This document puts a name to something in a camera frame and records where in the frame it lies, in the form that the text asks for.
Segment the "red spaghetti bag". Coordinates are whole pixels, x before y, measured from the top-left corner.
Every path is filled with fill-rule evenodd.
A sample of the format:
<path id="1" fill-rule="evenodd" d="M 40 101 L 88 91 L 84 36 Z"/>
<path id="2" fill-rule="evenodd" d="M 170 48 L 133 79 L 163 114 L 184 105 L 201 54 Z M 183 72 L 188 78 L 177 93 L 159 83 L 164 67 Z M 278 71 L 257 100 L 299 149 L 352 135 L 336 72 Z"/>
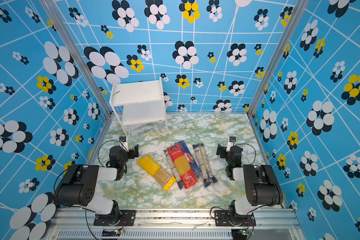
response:
<path id="1" fill-rule="evenodd" d="M 167 148 L 167 151 L 176 167 L 176 170 L 180 174 L 181 180 L 185 185 L 185 189 L 194 186 L 198 180 L 180 145 L 175 144 L 170 146 Z"/>

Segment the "yellow spaghetti bag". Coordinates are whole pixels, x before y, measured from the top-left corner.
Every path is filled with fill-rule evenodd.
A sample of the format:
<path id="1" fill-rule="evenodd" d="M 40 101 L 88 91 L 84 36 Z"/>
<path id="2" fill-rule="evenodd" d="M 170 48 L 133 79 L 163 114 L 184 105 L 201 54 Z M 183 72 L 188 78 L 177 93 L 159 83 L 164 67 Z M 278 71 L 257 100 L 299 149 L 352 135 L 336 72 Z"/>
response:
<path id="1" fill-rule="evenodd" d="M 146 155 L 137 160 L 137 164 L 141 166 L 150 176 L 152 176 L 167 191 L 176 182 L 174 176 L 171 176 L 162 168 L 150 155 Z"/>

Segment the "clear noodle bag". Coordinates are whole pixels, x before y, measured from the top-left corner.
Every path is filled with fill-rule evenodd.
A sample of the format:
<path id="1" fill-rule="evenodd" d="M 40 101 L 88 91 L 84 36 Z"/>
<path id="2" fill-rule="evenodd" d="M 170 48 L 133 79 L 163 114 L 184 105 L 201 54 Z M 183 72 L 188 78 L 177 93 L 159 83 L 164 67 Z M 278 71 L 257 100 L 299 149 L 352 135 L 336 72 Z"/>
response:
<path id="1" fill-rule="evenodd" d="M 213 183 L 217 183 L 218 180 L 212 173 L 208 156 L 203 143 L 193 145 L 193 149 L 196 155 L 196 159 L 199 163 L 199 168 L 202 172 L 202 178 L 204 187 L 207 188 Z"/>
<path id="2" fill-rule="evenodd" d="M 170 169 L 171 169 L 172 173 L 174 174 L 174 177 L 176 179 L 178 187 L 179 187 L 180 190 L 182 190 L 185 187 L 185 185 L 184 185 L 184 183 L 183 183 L 183 181 L 181 179 L 181 176 L 180 176 L 179 172 L 177 171 L 177 169 L 175 167 L 175 164 L 174 164 L 169 152 L 167 150 L 164 150 L 164 153 L 166 155 L 166 159 L 167 159 L 167 162 L 168 162 L 168 164 L 170 166 Z"/>

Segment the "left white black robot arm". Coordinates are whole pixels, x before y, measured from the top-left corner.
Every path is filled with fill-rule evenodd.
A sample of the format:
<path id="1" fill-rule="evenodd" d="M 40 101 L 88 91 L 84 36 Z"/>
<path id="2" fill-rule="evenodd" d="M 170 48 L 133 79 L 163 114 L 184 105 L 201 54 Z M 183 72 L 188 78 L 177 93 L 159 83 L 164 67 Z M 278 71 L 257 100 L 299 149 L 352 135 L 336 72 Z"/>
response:
<path id="1" fill-rule="evenodd" d="M 122 145 L 110 149 L 110 160 L 105 167 L 99 165 L 73 165 L 66 169 L 63 179 L 54 186 L 55 201 L 65 207 L 81 207 L 98 218 L 121 218 L 119 205 L 96 193 L 97 182 L 121 180 L 127 173 L 127 162 L 139 156 L 139 145 L 126 150 Z"/>

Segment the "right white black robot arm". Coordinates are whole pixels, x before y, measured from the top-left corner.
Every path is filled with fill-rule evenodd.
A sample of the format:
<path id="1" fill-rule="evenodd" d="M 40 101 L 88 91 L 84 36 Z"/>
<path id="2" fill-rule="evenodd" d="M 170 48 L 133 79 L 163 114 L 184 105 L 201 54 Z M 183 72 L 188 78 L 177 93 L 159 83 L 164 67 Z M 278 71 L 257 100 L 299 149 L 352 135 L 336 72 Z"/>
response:
<path id="1" fill-rule="evenodd" d="M 249 217 L 263 207 L 273 207 L 283 203 L 283 192 L 274 170 L 270 165 L 242 163 L 241 144 L 218 145 L 217 155 L 227 162 L 227 177 L 245 185 L 246 195 L 232 201 L 229 206 L 232 219 Z"/>

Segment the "white two-tier metal shelf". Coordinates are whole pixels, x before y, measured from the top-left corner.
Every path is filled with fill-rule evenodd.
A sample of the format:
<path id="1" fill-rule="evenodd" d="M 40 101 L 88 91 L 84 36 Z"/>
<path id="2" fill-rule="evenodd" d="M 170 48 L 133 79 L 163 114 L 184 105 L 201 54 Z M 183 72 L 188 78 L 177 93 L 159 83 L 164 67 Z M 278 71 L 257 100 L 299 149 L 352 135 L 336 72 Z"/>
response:
<path id="1" fill-rule="evenodd" d="M 109 104 L 128 137 L 134 125 L 165 123 L 169 133 L 163 85 L 160 80 L 127 84 L 114 83 Z"/>

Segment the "dark blue spaghetti bag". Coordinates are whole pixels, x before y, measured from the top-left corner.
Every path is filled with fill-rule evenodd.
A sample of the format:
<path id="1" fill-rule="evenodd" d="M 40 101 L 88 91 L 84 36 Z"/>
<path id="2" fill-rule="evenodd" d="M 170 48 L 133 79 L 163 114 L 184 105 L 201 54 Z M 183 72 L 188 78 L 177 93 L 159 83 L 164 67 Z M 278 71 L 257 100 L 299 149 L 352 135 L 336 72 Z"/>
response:
<path id="1" fill-rule="evenodd" d="M 180 145 L 187 161 L 190 164 L 191 169 L 193 170 L 193 173 L 195 174 L 196 178 L 199 178 L 202 175 L 202 172 L 198 166 L 197 161 L 195 160 L 195 158 L 192 156 L 189 148 L 187 147 L 186 143 L 184 141 L 180 141 L 178 142 L 178 144 Z"/>

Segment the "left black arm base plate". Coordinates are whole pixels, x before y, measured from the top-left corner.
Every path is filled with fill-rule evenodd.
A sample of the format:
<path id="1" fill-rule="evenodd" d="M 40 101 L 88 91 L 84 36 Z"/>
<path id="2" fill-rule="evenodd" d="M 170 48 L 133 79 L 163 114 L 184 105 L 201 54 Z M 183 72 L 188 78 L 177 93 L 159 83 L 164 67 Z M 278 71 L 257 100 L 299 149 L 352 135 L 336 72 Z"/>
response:
<path id="1" fill-rule="evenodd" d="M 119 210 L 109 215 L 95 215 L 94 226 L 133 226 L 136 218 L 136 210 Z"/>

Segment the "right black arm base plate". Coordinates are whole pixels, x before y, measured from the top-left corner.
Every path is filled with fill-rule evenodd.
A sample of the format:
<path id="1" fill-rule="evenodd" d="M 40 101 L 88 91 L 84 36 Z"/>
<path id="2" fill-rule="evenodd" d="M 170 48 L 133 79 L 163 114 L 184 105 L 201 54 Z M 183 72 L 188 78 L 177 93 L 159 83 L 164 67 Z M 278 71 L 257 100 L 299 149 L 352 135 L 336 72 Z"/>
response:
<path id="1" fill-rule="evenodd" d="M 238 215 L 228 210 L 215 210 L 212 213 L 217 227 L 255 227 L 256 220 L 253 214 Z"/>

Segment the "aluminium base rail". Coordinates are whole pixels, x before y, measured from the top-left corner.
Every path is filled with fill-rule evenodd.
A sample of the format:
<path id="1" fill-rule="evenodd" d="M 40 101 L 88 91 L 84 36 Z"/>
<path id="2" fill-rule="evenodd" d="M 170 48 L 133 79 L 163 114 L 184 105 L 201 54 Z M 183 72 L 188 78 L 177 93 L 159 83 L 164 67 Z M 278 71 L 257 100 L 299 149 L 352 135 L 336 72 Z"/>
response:
<path id="1" fill-rule="evenodd" d="M 291 209 L 255 211 L 253 224 L 230 227 L 210 209 L 137 209 L 126 226 L 94 226 L 83 210 L 58 211 L 46 240 L 303 240 Z"/>

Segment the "left aluminium corner post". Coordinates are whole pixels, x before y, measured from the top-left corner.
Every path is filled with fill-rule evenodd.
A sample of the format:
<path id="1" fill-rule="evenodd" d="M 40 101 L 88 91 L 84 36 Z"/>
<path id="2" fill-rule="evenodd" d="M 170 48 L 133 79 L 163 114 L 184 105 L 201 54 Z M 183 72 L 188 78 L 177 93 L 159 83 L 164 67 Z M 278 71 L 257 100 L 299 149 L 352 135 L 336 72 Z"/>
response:
<path id="1" fill-rule="evenodd" d="M 107 116 L 107 118 L 110 118 L 112 116 L 110 107 L 106 103 L 103 94 L 100 93 L 99 86 L 97 85 L 83 57 L 81 56 L 81 52 L 79 51 L 77 45 L 74 42 L 73 35 L 68 30 L 66 24 L 64 23 L 61 17 L 61 14 L 58 13 L 58 8 L 56 7 L 53 1 L 40 1 L 40 3 L 42 4 L 47 15 L 51 18 L 53 24 L 56 26 L 59 36 L 61 37 L 65 46 L 72 55 L 75 63 L 78 66 L 78 69 L 83 75 L 84 80 L 87 82 L 89 88 L 91 89 L 94 96 L 98 100 L 99 105 L 105 111 L 105 115 Z"/>

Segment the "aluminium corner post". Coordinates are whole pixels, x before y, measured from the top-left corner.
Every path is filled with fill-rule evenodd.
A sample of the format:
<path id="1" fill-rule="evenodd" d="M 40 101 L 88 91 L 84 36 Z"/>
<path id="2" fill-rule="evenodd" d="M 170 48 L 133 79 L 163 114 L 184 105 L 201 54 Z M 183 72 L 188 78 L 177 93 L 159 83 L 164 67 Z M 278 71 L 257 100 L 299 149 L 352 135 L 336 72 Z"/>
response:
<path id="1" fill-rule="evenodd" d="M 281 60 L 282 53 L 284 52 L 285 47 L 289 43 L 289 40 L 291 39 L 297 25 L 300 22 L 300 19 L 304 13 L 305 8 L 307 7 L 309 3 L 309 0 L 299 0 L 297 1 L 297 4 L 295 5 L 293 9 L 293 14 L 291 19 L 289 20 L 289 23 L 285 27 L 285 30 L 283 34 L 281 35 L 281 38 L 277 44 L 277 47 L 275 51 L 273 52 L 273 55 L 270 59 L 270 62 L 266 68 L 265 76 L 260 81 L 260 84 L 257 88 L 257 91 L 254 95 L 254 98 L 250 105 L 250 110 L 248 111 L 247 115 L 250 119 L 252 114 L 255 112 L 261 98 L 263 95 L 263 91 L 267 84 L 269 83 L 270 79 L 272 78 L 272 74 L 274 73 L 279 61 Z"/>
<path id="2" fill-rule="evenodd" d="M 56 26 L 59 36 L 61 37 L 65 46 L 72 55 L 75 63 L 78 66 L 78 69 L 83 75 L 84 80 L 87 82 L 89 88 L 91 89 L 94 96 L 98 100 L 99 105 L 105 111 L 105 115 L 107 116 L 107 118 L 110 118 L 112 116 L 110 107 L 106 103 L 103 94 L 100 93 L 99 86 L 97 85 L 83 57 L 81 56 L 81 52 L 79 51 L 77 45 L 74 42 L 73 35 L 68 30 L 66 24 L 64 23 L 61 17 L 61 14 L 58 13 L 58 8 L 56 7 L 53 1 L 40 1 L 40 3 L 42 4 L 47 15 L 51 18 L 53 24 Z"/>

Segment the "right aluminium corner post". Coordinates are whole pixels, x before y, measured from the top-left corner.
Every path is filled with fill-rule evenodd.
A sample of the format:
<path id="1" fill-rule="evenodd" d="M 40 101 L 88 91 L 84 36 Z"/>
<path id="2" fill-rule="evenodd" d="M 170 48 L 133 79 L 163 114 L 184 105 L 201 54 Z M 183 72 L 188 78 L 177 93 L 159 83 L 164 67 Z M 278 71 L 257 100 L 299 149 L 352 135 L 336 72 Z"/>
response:
<path id="1" fill-rule="evenodd" d="M 297 4 L 295 5 L 293 9 L 293 14 L 291 19 L 289 20 L 289 23 L 285 27 L 285 30 L 283 34 L 281 35 L 281 38 L 277 44 L 277 47 L 275 51 L 273 52 L 273 55 L 270 59 L 270 62 L 266 68 L 265 76 L 260 81 L 260 84 L 257 88 L 257 91 L 254 95 L 254 98 L 250 105 L 250 110 L 248 111 L 247 115 L 250 119 L 252 114 L 255 112 L 261 98 L 263 95 L 263 91 L 267 84 L 269 83 L 270 79 L 272 78 L 272 74 L 274 73 L 279 61 L 281 60 L 282 53 L 284 52 L 285 47 L 289 43 L 289 40 L 291 39 L 297 25 L 300 22 L 300 19 L 304 13 L 305 8 L 307 7 L 309 3 L 309 0 L 299 0 L 297 1 Z"/>

